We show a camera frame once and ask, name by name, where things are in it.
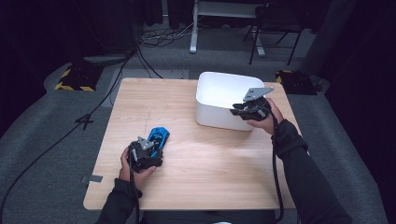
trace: table leg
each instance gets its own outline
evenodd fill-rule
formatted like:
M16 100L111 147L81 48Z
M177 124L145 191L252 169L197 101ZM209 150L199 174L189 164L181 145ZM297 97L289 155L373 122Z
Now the table leg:
M199 0L195 0L195 3L194 3L194 15L193 15L193 26L192 26L192 34L191 34L190 53L195 53L197 51L198 2L199 2Z
M253 36L253 40L254 40L254 31L251 32L251 35ZM259 56L265 57L265 51L264 51L264 48L262 47L262 42L260 41L260 37L257 38L256 48L257 48L257 52L259 53Z

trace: black mat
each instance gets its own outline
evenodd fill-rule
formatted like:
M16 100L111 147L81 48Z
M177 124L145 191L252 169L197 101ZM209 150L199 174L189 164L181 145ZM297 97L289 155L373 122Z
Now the black mat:
M103 66L92 66L86 69L70 65L62 74L55 90L96 91L96 84L104 70Z
M276 81L282 84L286 94L317 95L309 76L300 71L279 70Z

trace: chair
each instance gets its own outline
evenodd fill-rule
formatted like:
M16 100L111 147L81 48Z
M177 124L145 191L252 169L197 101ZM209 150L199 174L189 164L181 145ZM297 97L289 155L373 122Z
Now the chair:
M254 33L253 48L250 54L249 64L253 59L253 53L259 34L277 34L282 35L276 42L275 45L263 46L267 48L290 48L286 46L279 46L278 44L282 41L287 34L294 33L297 37L294 41L294 45L291 50L291 54L288 60L290 65L291 58L293 57L294 51L297 47L297 43L300 39L301 32L305 29L304 21L307 16L307 10L304 9L304 4L301 1L295 0L284 0L276 1L275 3L264 3L260 7L255 8L256 20L251 24L247 34L244 37L244 41L248 35Z

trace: gray carpet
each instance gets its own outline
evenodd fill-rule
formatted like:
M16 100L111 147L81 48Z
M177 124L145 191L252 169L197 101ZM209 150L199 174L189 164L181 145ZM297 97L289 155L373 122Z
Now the gray carpet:
M163 48L144 48L150 65L161 70L187 70L190 79L204 71L223 72L275 81L280 69L296 70L315 38L304 32L290 66L289 49L268 49L267 56L255 55L248 65L252 40L243 43L246 29L205 30L198 37L198 51L189 54L188 36ZM90 113L105 97L120 65L106 67L97 91L59 91L54 87L68 64L48 76L47 94L30 106L0 139L0 193L38 155L75 126L75 120ZM125 69L144 69L136 56ZM312 77L314 82L320 78ZM376 183L345 130L332 112L323 92L317 96L288 95L310 154L329 179L337 197L355 223L387 223ZM84 175L92 173L112 108L99 106L94 123L85 131L77 127L60 144L42 157L8 195L4 223L93 223L99 211L86 210L82 202ZM295 210L287 210L282 223L295 223Z

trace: blue object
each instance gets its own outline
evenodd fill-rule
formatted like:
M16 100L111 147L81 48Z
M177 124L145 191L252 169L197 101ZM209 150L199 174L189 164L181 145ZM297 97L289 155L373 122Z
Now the blue object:
M151 130L151 133L148 136L148 140L154 143L151 158L155 158L158 154L162 152L163 147L165 146L166 140L168 140L169 132L164 127L157 127Z

